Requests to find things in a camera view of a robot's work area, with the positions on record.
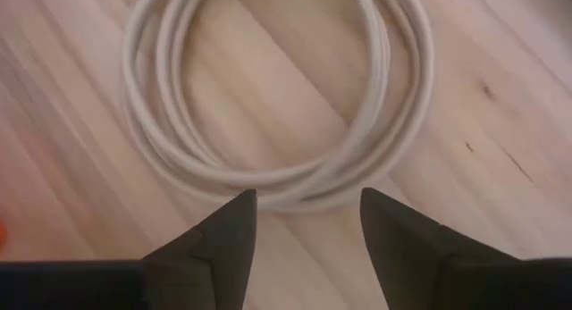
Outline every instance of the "black object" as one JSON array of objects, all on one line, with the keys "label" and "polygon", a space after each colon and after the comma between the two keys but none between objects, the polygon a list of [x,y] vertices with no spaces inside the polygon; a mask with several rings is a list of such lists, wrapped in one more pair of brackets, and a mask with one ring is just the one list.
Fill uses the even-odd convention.
[{"label": "black object", "polygon": [[256,201],[245,191],[139,261],[0,264],[0,309],[239,310]]},{"label": "black object", "polygon": [[374,189],[361,222],[391,310],[572,309],[572,260],[518,260]]}]

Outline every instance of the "light wood surface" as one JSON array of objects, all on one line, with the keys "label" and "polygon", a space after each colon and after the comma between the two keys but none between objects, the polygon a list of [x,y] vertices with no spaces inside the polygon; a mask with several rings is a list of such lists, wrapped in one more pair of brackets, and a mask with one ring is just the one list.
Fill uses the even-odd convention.
[{"label": "light wood surface", "polygon": [[[157,178],[127,132],[118,59],[135,1],[0,0],[2,260],[141,257],[215,209]],[[376,187],[515,256],[572,256],[572,1],[422,1],[434,100]],[[395,29],[391,42],[387,114],[408,82]],[[239,168],[335,145],[367,79],[353,0],[206,0],[185,60],[191,110]],[[385,308],[357,202],[262,214],[246,309]]]}]

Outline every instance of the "coiled cable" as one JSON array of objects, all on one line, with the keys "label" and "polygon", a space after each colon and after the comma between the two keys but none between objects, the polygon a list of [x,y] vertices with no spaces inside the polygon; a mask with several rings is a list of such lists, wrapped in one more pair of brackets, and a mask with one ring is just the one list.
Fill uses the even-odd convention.
[{"label": "coiled cable", "polygon": [[370,78],[363,103],[342,142],[308,162],[269,172],[236,171],[217,157],[193,124],[181,85],[181,59],[190,22],[201,0],[168,0],[157,35],[156,78],[169,123],[179,141],[165,135],[151,113],[139,81],[139,42],[157,0],[138,0],[122,41],[125,109],[130,130],[150,164],[177,188],[222,205],[242,189],[259,189],[260,208],[306,212],[346,202],[363,186],[386,175],[419,130],[433,87],[433,39],[419,0],[383,0],[400,26],[410,53],[405,100],[378,138],[374,126],[386,98],[391,64],[387,29],[374,0],[357,0],[368,39]]}]

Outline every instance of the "wood grain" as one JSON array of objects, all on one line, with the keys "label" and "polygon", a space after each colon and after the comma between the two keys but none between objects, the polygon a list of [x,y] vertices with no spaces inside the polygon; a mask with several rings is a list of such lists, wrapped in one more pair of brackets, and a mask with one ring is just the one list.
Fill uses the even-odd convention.
[{"label": "wood grain", "polygon": [[[141,257],[214,210],[160,180],[127,132],[118,59],[135,1],[0,0],[2,260]],[[434,100],[376,186],[515,256],[571,256],[572,1],[422,1]],[[140,52],[152,99],[158,20]],[[408,55],[388,22],[391,114]],[[319,155],[357,110],[363,36],[353,0],[206,0],[184,59],[190,110],[237,167]],[[384,308],[357,201],[262,214],[246,308]]]}]

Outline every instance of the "cable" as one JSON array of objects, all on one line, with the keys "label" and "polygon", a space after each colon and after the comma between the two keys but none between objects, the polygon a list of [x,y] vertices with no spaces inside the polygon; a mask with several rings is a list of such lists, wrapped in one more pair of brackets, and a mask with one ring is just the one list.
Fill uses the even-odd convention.
[{"label": "cable", "polygon": [[179,142],[167,137],[151,113],[136,71],[139,42],[157,0],[138,0],[122,41],[125,110],[139,149],[159,174],[201,200],[222,205],[242,189],[259,189],[260,208],[315,211],[350,201],[371,180],[386,175],[419,130],[433,87],[433,39],[419,0],[383,0],[405,38],[411,84],[389,128],[378,138],[388,86],[391,48],[374,0],[358,0],[366,24],[370,79],[348,134],[331,152],[269,172],[235,171],[217,157],[193,124],[181,86],[181,58],[189,24],[201,0],[168,0],[156,43],[156,78],[169,123]]}]

